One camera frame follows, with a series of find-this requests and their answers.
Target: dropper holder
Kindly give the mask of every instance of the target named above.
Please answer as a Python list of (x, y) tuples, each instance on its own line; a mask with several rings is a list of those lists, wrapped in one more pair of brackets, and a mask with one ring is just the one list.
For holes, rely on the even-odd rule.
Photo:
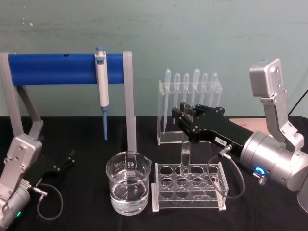
[[(180, 108), (180, 103), (185, 97), (186, 103), (202, 104), (210, 107), (218, 107), (222, 94), (222, 86), (219, 81), (217, 73), (213, 73), (207, 80), (207, 73), (203, 73), (201, 81), (197, 84), (195, 82), (183, 82), (183, 76), (180, 76), (181, 82), (179, 85), (171, 84), (166, 88), (165, 83), (159, 81), (158, 83), (158, 109), (157, 109), (157, 142), (158, 145), (163, 143), (182, 143), (182, 131), (177, 124), (173, 123), (172, 108), (174, 107), (174, 97), (177, 95), (177, 108)], [(174, 75), (171, 76), (171, 83), (174, 82)], [(163, 120), (165, 109), (166, 89), (168, 89), (168, 104), (167, 104), (167, 124), (164, 132)]]

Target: green wall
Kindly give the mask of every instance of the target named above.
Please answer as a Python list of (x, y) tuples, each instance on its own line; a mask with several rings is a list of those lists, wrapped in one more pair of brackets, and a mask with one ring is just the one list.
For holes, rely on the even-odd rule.
[[(110, 53), (132, 51), (138, 116), (156, 115), (158, 81), (167, 68), (217, 72), (228, 115), (263, 115), (251, 94), (248, 69), (276, 57), (290, 109), (308, 88), (307, 41), (302, 0), (0, 0), (0, 51), (89, 53), (97, 45)], [(99, 116), (96, 89), (29, 87), (43, 116)], [(124, 115), (123, 91), (110, 86), (110, 116)], [(307, 102), (294, 114), (308, 116)], [(0, 116), (7, 115), (0, 87)]]

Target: cable connector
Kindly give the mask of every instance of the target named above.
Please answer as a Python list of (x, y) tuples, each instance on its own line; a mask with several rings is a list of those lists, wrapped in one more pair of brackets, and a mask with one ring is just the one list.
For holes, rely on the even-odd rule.
[(228, 155), (228, 153), (232, 150), (232, 145), (228, 144), (226, 147), (224, 147), (224, 149), (222, 149), (219, 153), (218, 153), (218, 157), (220, 158), (227, 158), (228, 160), (231, 160), (231, 156)]

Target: test tube rack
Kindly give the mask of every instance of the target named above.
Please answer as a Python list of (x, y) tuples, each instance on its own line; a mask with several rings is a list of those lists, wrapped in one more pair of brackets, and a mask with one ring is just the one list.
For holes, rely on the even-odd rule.
[(206, 164), (191, 164), (189, 174), (180, 175), (180, 165), (155, 164), (155, 183), (152, 188), (152, 211), (163, 208), (218, 208), (225, 210), (226, 198), (213, 187), (209, 178), (223, 192), (228, 184), (221, 162), (212, 164), (207, 172)]
[[(173, 107), (179, 108), (181, 102), (192, 103), (194, 105), (201, 104), (210, 107), (219, 106), (222, 86), (217, 73), (211, 75), (210, 81), (208, 81), (207, 73), (203, 73), (203, 77), (200, 79), (201, 81), (199, 81), (199, 78), (193, 78), (193, 81), (189, 82), (189, 75), (186, 73), (183, 78), (184, 82), (177, 82), (177, 80), (180, 80), (180, 75), (176, 73), (174, 75), (174, 81), (170, 78), (168, 78), (169, 82), (167, 83), (159, 81), (157, 110), (158, 145), (163, 143), (182, 143), (182, 131), (174, 124), (174, 120), (171, 117)], [(163, 124), (164, 119), (167, 121), (165, 130)]]

